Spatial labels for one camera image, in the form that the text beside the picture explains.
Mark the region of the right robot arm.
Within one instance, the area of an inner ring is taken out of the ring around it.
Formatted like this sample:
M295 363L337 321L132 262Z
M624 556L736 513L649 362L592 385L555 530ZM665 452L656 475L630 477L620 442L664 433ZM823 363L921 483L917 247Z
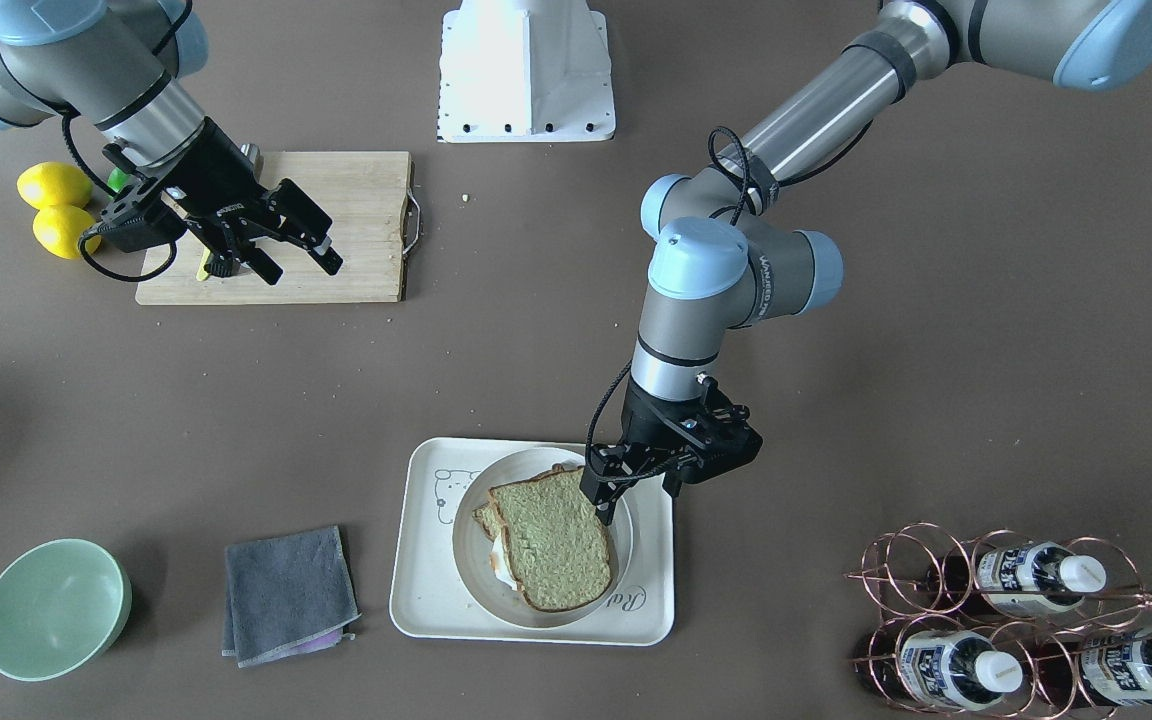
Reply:
M282 268L259 247L275 240L338 273L329 215L291 179L262 187L180 86L207 53L187 1L0 1L0 129L90 120L128 174L90 233L120 251L174 249L192 233L221 274L247 266L275 285Z

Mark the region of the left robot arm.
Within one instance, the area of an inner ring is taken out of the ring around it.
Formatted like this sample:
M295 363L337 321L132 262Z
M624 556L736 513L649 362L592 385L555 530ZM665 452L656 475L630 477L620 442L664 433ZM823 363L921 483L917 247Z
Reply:
M876 26L745 135L708 147L695 176L641 202L655 247L626 382L622 434L589 444L581 491L609 524L641 479L676 497L749 464L761 437L712 376L723 333L828 304L844 283L836 243L763 222L783 191L846 156L882 109L952 65L1102 92L1152 65L1152 1L884 1Z

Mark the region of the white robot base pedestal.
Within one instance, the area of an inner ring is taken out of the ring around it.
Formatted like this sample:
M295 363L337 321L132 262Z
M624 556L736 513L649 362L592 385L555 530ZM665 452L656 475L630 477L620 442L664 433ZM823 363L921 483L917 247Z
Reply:
M617 119L605 15L585 1L463 1L444 14L435 137L611 141Z

